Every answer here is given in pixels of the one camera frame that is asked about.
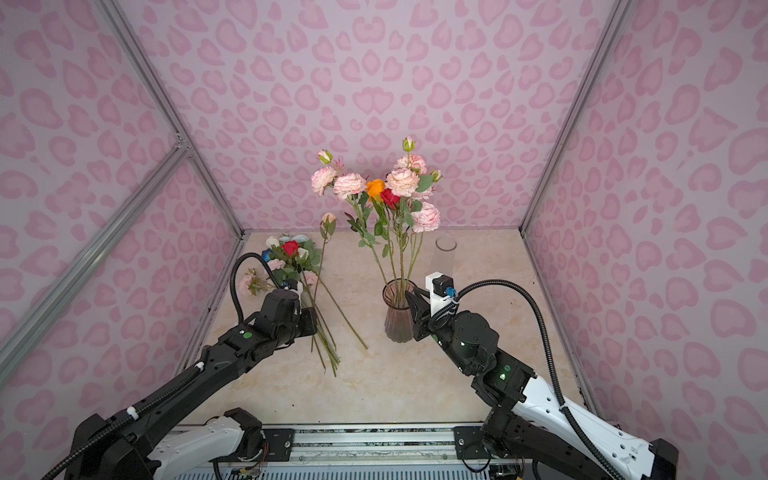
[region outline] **aluminum frame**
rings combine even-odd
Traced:
[[[587,109],[592,92],[600,83],[605,67],[616,48],[621,34],[629,23],[632,9],[636,3],[636,0],[616,0],[611,9],[605,28],[598,40],[598,46],[595,48],[587,64],[584,78],[579,84],[574,101],[571,103],[571,108],[565,116],[563,128],[558,133],[552,152],[547,159],[544,173],[536,184],[531,203],[528,205],[528,209],[523,216],[523,221],[520,225],[520,231],[523,233],[523,236],[525,236],[531,223],[533,223],[536,213],[544,201],[545,194],[554,176],[554,170],[562,161],[566,145],[571,140],[582,114]]]
[[[189,152],[186,142],[176,144],[112,215],[107,225],[72,260],[66,273],[54,282],[45,297],[20,319],[19,327],[0,349],[0,389],[54,325],[67,305],[80,293],[94,271],[122,240],[182,161],[185,158],[191,159]]]
[[[136,32],[134,32],[131,23],[125,16],[125,12],[123,12],[117,0],[92,0],[92,2],[106,20],[115,39],[122,47],[128,60],[131,61],[138,76],[144,82],[149,95],[157,104],[163,119],[168,123],[170,129],[175,132],[176,138],[190,145],[192,165],[194,165],[195,170],[200,175],[200,179],[203,181],[203,185],[208,190],[208,193],[214,199],[214,203],[226,217],[230,228],[232,228],[236,236],[242,236],[243,226],[237,219],[237,215],[235,215],[230,202],[214,180],[214,176],[205,164],[200,151],[197,149],[197,145],[194,143],[194,139],[184,126],[176,106],[170,99],[170,95],[165,91],[160,75],[149,61],[144,48],[136,36]]]

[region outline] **red rose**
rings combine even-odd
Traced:
[[[290,242],[285,242],[285,243],[283,244],[283,250],[285,250],[285,251],[286,251],[286,253],[288,254],[288,257],[293,257],[293,254],[294,254],[294,253],[296,252],[296,250],[298,250],[300,247],[301,247],[301,245],[299,245],[299,242],[297,242],[297,241],[295,241],[295,240],[291,240]]]
[[[389,208],[395,208],[400,201],[400,197],[392,193],[392,190],[387,188],[381,193],[382,201],[387,204]]]

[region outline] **bouquet of flowers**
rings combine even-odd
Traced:
[[[339,201],[347,202],[355,215],[345,214],[350,228],[360,235],[359,246],[369,248],[388,283],[376,246],[382,245],[382,258],[389,258],[397,303],[405,305],[405,292],[416,258],[421,251],[423,234],[436,230],[440,213],[427,200],[435,193],[440,170],[429,171],[421,155],[412,154],[415,141],[402,141],[406,155],[399,158],[385,180],[368,181],[355,173],[344,173],[343,165],[333,160],[328,150],[317,153],[325,164],[312,176],[312,190],[319,196],[330,188]],[[406,251],[410,258],[406,261]]]
[[[262,258],[264,258],[270,270],[272,270],[278,284],[282,284],[285,280],[296,280],[302,283],[303,292],[306,294],[306,298],[302,298],[302,303],[307,302],[307,299],[309,299],[308,303],[315,308],[320,320],[317,325],[317,334],[312,338],[311,348],[314,349],[317,346],[320,362],[325,369],[325,361],[319,349],[319,345],[323,345],[334,376],[336,376],[336,368],[341,359],[336,353],[336,341],[333,339],[333,334],[316,304],[317,287],[320,284],[323,285],[323,289],[328,293],[334,305],[336,305],[336,308],[349,325],[349,328],[352,329],[362,345],[366,349],[368,348],[319,276],[323,268],[326,244],[330,241],[335,230],[336,217],[333,214],[326,214],[323,216],[323,222],[320,224],[320,234],[323,237],[322,249],[318,249],[314,241],[307,235],[291,237],[283,234],[280,237],[269,237],[266,239],[266,246],[268,248],[261,253]],[[258,292],[271,290],[272,288],[275,288],[275,286],[269,280],[266,270],[259,266],[248,269],[243,278],[240,279],[238,290],[243,295],[256,295]]]

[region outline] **orange rose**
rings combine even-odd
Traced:
[[[376,200],[381,201],[381,194],[386,188],[384,185],[384,180],[376,179],[374,181],[370,181],[366,184],[368,187],[366,191],[368,192],[368,196],[371,198],[374,198]]]

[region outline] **glass cylinder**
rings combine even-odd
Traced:
[[[448,235],[442,235],[435,240],[435,249],[432,251],[432,262],[429,263],[429,272],[440,272],[443,275],[453,277],[453,255],[456,251],[456,240]]]
[[[384,332],[390,340],[404,343],[413,338],[413,318],[408,308],[408,301],[403,292],[403,279],[391,280],[382,291],[382,298],[387,305],[384,319]],[[411,281],[406,286],[412,292],[415,284]]]

